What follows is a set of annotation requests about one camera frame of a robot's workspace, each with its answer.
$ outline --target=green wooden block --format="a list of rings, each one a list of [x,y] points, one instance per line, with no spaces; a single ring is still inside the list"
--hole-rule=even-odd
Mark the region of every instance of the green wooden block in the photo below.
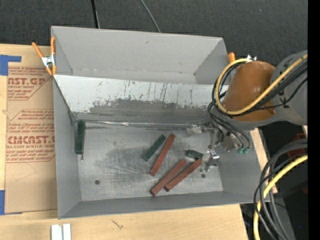
[[[76,136],[75,136],[75,153],[77,155],[83,155],[85,146],[85,131],[86,123],[85,121],[78,121],[76,126]]]
[[[158,148],[164,143],[166,137],[164,135],[161,135],[154,143],[153,145],[145,152],[142,156],[143,160],[146,162],[152,157],[152,155],[158,150]]]

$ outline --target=cardboard box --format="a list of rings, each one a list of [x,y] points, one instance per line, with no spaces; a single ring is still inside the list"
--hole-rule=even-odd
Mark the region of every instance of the cardboard box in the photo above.
[[[0,54],[21,57],[8,64],[4,211],[56,209],[53,79],[31,45],[0,44]]]

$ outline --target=black cable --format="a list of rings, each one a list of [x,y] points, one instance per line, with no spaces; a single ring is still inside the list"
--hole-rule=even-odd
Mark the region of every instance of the black cable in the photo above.
[[[158,24],[156,23],[155,18],[153,17],[152,13],[150,12],[150,10],[147,7],[147,5],[145,4],[145,2],[143,0],[140,0],[140,2],[143,5],[143,7],[145,8],[145,10],[147,11],[147,13],[149,14],[149,16],[150,16],[151,20],[153,21],[153,24],[155,25],[155,27],[158,30],[158,32],[161,33],[161,30],[160,30]]]
[[[292,151],[292,150],[304,149],[307,147],[308,147],[308,140],[307,139],[300,139],[300,140],[296,140],[294,142],[291,142],[291,143],[287,144],[286,146],[284,146],[283,148],[281,148],[275,155],[273,155],[270,158],[270,160],[267,162],[267,164],[263,168],[262,173],[261,173],[261,177],[260,177],[260,182],[262,182],[264,180],[264,175],[266,175],[268,168],[272,165],[275,165],[278,158],[281,155],[283,155],[284,153],[287,153],[289,151]],[[265,213],[265,216],[267,217],[269,222],[274,225],[274,223],[272,223],[272,218],[271,218],[271,216],[267,210],[266,204],[265,204],[265,199],[263,196],[263,189],[262,188],[260,189],[260,200],[261,200],[261,207]]]
[[[94,24],[96,29],[100,29],[100,23],[98,19],[98,13],[96,9],[96,4],[95,0],[91,0],[91,7],[92,7],[92,12],[93,12],[93,17],[94,17]]]
[[[267,230],[267,232],[269,233],[269,235],[274,238],[274,235],[271,233],[271,230],[270,228],[267,226],[267,223],[266,221],[264,220],[262,214],[260,213],[260,211],[258,210],[257,208],[257,194],[258,194],[258,191],[262,189],[262,192],[263,192],[263,188],[262,188],[262,185],[265,183],[266,180],[270,180],[272,178],[272,176],[274,174],[276,174],[285,164],[287,164],[289,161],[292,160],[292,157],[286,159],[285,161],[283,161],[281,164],[279,164],[276,168],[274,168],[263,180],[260,181],[260,184],[259,186],[256,188],[255,192],[254,192],[254,195],[253,195],[253,206],[255,207],[255,211],[256,213],[258,214],[262,224],[264,225],[265,229]],[[261,209],[263,208],[262,207],[262,198],[260,196],[260,202],[261,202]]]
[[[292,151],[292,150],[296,150],[296,149],[300,149],[300,148],[305,148],[307,145],[305,144],[305,142],[308,142],[306,141],[306,139],[300,139],[300,140],[297,140],[295,142],[292,142],[292,143],[289,143],[287,145],[285,145],[281,150],[279,150],[273,157],[271,157],[271,159],[267,162],[267,164],[265,165],[265,167],[263,168],[263,171],[261,173],[261,177],[260,177],[260,185],[258,186],[258,188],[256,189],[255,193],[254,193],[254,196],[253,196],[253,204],[254,206],[256,207],[256,211],[257,211],[257,214],[259,215],[260,219],[262,219],[261,221],[264,222],[264,219],[262,218],[260,212],[258,211],[257,209],[257,200],[256,200],[256,196],[257,196],[257,192],[258,192],[258,189],[261,190],[261,186],[262,184],[272,175],[272,174],[269,174],[267,177],[263,178],[264,175],[266,175],[266,172],[268,170],[268,168],[270,167],[270,165],[272,164],[275,164],[278,160],[278,158],[286,153],[286,152],[289,152],[289,151]],[[275,173],[277,172],[286,162],[288,162],[289,160],[291,160],[291,158],[289,158],[287,161],[284,161],[282,164],[280,164],[279,166],[277,166],[276,169],[274,169],[272,172]],[[264,196],[263,196],[263,191],[261,193],[260,191],[260,201],[261,201],[261,209],[265,212],[265,215],[267,216],[267,219],[271,219],[269,213],[268,213],[268,210],[266,210],[266,207],[265,207],[265,199],[264,199]]]

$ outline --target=black cord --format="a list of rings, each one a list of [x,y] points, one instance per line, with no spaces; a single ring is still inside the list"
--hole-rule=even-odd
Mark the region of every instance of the black cord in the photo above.
[[[143,0],[140,0],[141,4],[143,5],[143,7],[145,8],[145,10],[147,11],[147,13],[149,14],[153,24],[155,25],[156,29],[158,30],[159,33],[161,33],[161,30],[158,26],[158,24],[156,23],[155,18],[153,17],[152,13],[150,12],[149,8],[147,7],[147,5],[145,4],[145,2]]]
[[[100,29],[100,23],[99,23],[99,19],[98,19],[98,13],[97,13],[97,9],[96,9],[95,0],[91,0],[91,6],[92,6],[93,17],[94,17],[95,28]]]
[[[256,192],[254,193],[254,196],[253,196],[253,203],[254,203],[254,206],[256,207],[256,210],[257,210],[257,213],[259,215],[259,211],[257,209],[257,199],[256,199],[256,196],[257,196],[257,192],[258,190],[259,191],[259,194],[260,194],[260,201],[261,201],[261,209],[264,211],[264,215],[267,217],[268,221],[270,222],[271,226],[273,227],[273,229],[275,230],[275,232],[280,236],[282,237],[282,239],[286,239],[285,236],[280,232],[280,230],[275,226],[275,224],[273,223],[273,220],[268,212],[268,209],[267,209],[267,206],[266,206],[266,203],[265,203],[265,199],[264,199],[264,196],[263,196],[263,189],[261,188],[262,184],[267,180],[267,179],[270,179],[270,177],[272,176],[272,173],[275,173],[277,172],[285,163],[287,163],[288,161],[290,161],[292,158],[289,158],[287,159],[286,161],[284,161],[283,163],[281,163],[279,166],[277,166],[276,169],[273,169],[271,174],[269,174],[267,177],[264,178],[264,176],[266,175],[266,172],[268,170],[268,168],[270,166],[272,166],[271,168],[274,167],[274,165],[276,164],[278,158],[289,152],[289,151],[292,151],[292,150],[297,150],[297,149],[304,149],[304,148],[307,148],[308,147],[308,140],[307,139],[300,139],[300,140],[296,140],[294,142],[291,142],[287,145],[285,145],[282,149],[280,149],[275,155],[273,155],[270,160],[267,162],[267,164],[265,165],[265,167],[263,168],[262,170],[262,173],[261,173],[261,177],[260,177],[260,185],[258,186],[258,188],[256,189]]]

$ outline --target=yellow cable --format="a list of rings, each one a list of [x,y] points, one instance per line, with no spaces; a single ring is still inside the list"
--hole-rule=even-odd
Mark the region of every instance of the yellow cable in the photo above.
[[[301,63],[302,61],[304,61],[305,59],[308,58],[308,54],[305,54],[303,57],[297,59],[294,63],[292,63],[267,89],[265,89],[265,91],[263,93],[260,94],[260,96],[258,98],[256,98],[256,100],[254,100],[252,103],[250,103],[249,105],[247,105],[246,107],[239,109],[237,111],[229,111],[227,109],[225,109],[223,107],[223,105],[221,104],[220,100],[219,100],[219,85],[221,82],[222,77],[224,76],[225,72],[232,67],[234,64],[238,63],[238,62],[243,62],[243,60],[247,60],[247,61],[251,61],[249,59],[238,59],[236,61],[234,61],[233,63],[230,63],[228,66],[226,66],[224,68],[224,70],[222,71],[221,75],[219,76],[217,82],[216,82],[216,86],[215,86],[215,90],[214,90],[214,94],[216,97],[216,103],[219,107],[219,109],[221,111],[223,111],[224,113],[228,114],[228,115],[239,115],[242,114],[246,111],[248,111],[249,109],[253,108],[257,103],[259,103],[265,96],[268,95],[268,93],[294,68],[296,67],[299,63]]]
[[[266,197],[267,194],[269,193],[270,189],[287,173],[289,172],[293,167],[301,164],[302,162],[306,161],[308,159],[308,155],[303,155],[296,160],[292,161],[289,163],[286,167],[284,167],[280,172],[274,176],[272,180],[268,183],[268,185],[264,188],[263,190],[263,197]],[[257,205],[256,205],[258,211],[261,209],[261,201],[259,199]],[[254,216],[253,216],[253,234],[254,234],[254,239],[255,240],[260,240],[259,236],[259,215],[257,211],[255,211]]]

